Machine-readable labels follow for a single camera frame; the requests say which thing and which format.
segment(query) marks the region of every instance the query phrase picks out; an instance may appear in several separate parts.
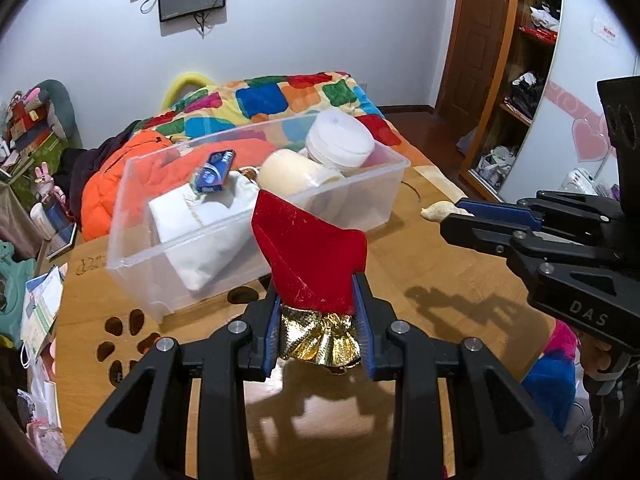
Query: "white wall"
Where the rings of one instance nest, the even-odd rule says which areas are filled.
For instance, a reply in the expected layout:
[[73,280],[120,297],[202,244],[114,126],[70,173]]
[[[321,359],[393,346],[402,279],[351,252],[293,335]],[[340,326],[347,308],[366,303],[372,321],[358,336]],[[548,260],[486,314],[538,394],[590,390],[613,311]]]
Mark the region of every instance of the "white wall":
[[[620,32],[617,46],[592,33],[593,19],[607,16]],[[576,96],[598,115],[604,113],[596,83],[631,76],[636,47],[605,0],[562,0],[558,44],[549,79]],[[543,98],[500,197],[505,202],[559,189],[567,174],[585,168],[592,175],[604,163],[579,162],[572,137],[574,118]]]
[[603,165],[600,167],[596,176],[596,182],[602,184],[605,188],[611,189],[614,184],[620,185],[620,176],[618,174],[618,160],[613,153],[609,152]]
[[440,93],[440,83],[442,82],[442,75],[444,74],[444,65],[447,62],[447,51],[449,50],[449,40],[451,39],[451,28],[453,26],[453,14],[456,10],[456,0],[438,0],[444,1],[444,8],[432,9],[436,14],[442,16],[442,34],[440,37],[440,46],[438,48],[438,59],[436,61],[436,67],[434,70],[433,78],[431,78],[431,86],[428,87],[427,92],[429,98],[427,104],[435,106],[438,101],[438,94]]
[[425,104],[448,42],[446,0],[227,0],[204,38],[141,2],[27,0],[0,40],[0,99],[59,79],[91,148],[158,112],[182,72],[222,83],[343,70],[377,105]]

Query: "orange puffer jacket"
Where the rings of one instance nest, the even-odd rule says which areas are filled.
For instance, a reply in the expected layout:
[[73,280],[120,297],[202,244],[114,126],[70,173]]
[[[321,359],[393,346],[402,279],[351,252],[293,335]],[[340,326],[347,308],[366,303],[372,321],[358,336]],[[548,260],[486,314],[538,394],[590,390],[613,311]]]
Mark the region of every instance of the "orange puffer jacket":
[[[147,155],[171,146],[171,141],[152,130],[143,130],[114,152],[84,186],[82,191],[82,238],[93,240],[109,234],[111,219],[124,167],[134,156]],[[212,142],[180,156],[178,149],[166,150],[161,156],[136,161],[135,186],[140,195],[126,197],[127,225],[142,219],[146,202],[187,183],[195,168],[202,166],[212,152],[234,150],[234,167],[260,166],[276,147],[261,139],[238,139]]]

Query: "gold foil wrapping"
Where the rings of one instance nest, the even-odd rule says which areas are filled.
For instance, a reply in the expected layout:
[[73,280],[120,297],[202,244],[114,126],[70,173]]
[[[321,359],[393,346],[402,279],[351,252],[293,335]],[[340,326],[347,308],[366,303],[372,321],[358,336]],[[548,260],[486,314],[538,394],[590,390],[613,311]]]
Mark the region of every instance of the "gold foil wrapping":
[[360,361],[353,316],[326,314],[282,306],[280,357],[328,368],[345,368]]

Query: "blue gripper pad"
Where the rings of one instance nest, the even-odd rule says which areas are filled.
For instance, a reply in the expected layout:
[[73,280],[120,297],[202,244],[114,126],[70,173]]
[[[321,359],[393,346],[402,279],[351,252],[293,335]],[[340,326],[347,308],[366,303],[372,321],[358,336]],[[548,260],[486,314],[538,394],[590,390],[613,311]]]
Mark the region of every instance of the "blue gripper pad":
[[273,310],[271,311],[271,317],[269,319],[269,326],[267,328],[267,337],[264,340],[264,363],[262,364],[262,371],[267,377],[271,377],[271,371],[276,366],[278,359],[278,343],[280,341],[280,297],[276,297]]
[[371,326],[369,325],[367,311],[364,308],[364,302],[362,300],[362,294],[360,293],[360,287],[358,286],[358,280],[355,276],[352,276],[351,283],[353,286],[353,303],[355,307],[356,338],[360,345],[360,360],[362,362],[362,367],[367,373],[367,377],[373,380],[375,370],[373,357],[373,334],[371,332]]
[[462,198],[458,200],[456,207],[465,209],[482,220],[522,225],[531,228],[532,231],[542,229],[542,220],[538,220],[532,211],[524,206],[479,202]]

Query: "clothing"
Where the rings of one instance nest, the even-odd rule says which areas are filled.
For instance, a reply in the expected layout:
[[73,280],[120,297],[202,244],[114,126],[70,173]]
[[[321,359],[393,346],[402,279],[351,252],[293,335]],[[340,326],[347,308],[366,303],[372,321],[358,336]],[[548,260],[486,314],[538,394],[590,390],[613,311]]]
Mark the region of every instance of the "clothing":
[[632,362],[617,380],[609,395],[590,395],[593,415],[593,439],[597,446],[609,433],[620,426],[620,418],[638,399],[640,391],[640,363]]
[[27,391],[27,370],[20,364],[20,354],[15,348],[0,346],[0,402],[24,430],[18,413],[18,390]]
[[14,245],[14,260],[37,258],[42,237],[7,184],[0,182],[0,240]]
[[71,178],[76,162],[86,151],[84,148],[65,148],[62,150],[58,170],[51,175],[53,182],[55,182],[56,186],[58,186],[67,197],[71,192]]
[[[140,155],[171,147],[171,141],[153,130],[143,130],[113,153],[87,182],[82,192],[82,238],[93,240],[109,234],[120,181],[126,162]],[[136,186],[130,186],[125,199],[127,226],[137,225],[149,200],[182,186],[193,171],[204,164],[212,152],[234,150],[235,166],[260,166],[275,146],[261,139],[210,142],[185,153],[180,145],[162,155],[141,158],[135,163]]]
[[511,85],[511,103],[529,119],[533,119],[538,109],[545,82],[544,78],[539,77],[533,84],[522,79],[514,81]]
[[560,320],[540,359],[522,381],[522,386],[563,432],[575,399],[575,352],[578,339]]
[[580,460],[593,451],[593,417],[583,379],[584,370],[578,358],[575,364],[575,399],[569,410],[563,434]]
[[150,130],[140,132],[113,152],[88,179],[82,191],[80,212],[82,238],[85,242],[109,234],[118,188],[127,161],[131,157],[147,155],[171,145],[171,141],[160,134]]
[[71,213],[76,219],[78,228],[82,228],[81,210],[82,210],[82,192],[84,186],[89,179],[100,169],[101,165],[107,158],[119,150],[125,142],[129,140],[133,129],[140,121],[133,121],[122,132],[115,137],[105,140],[98,148],[87,150],[82,153],[73,165],[71,174],[71,183],[68,192],[68,204]]

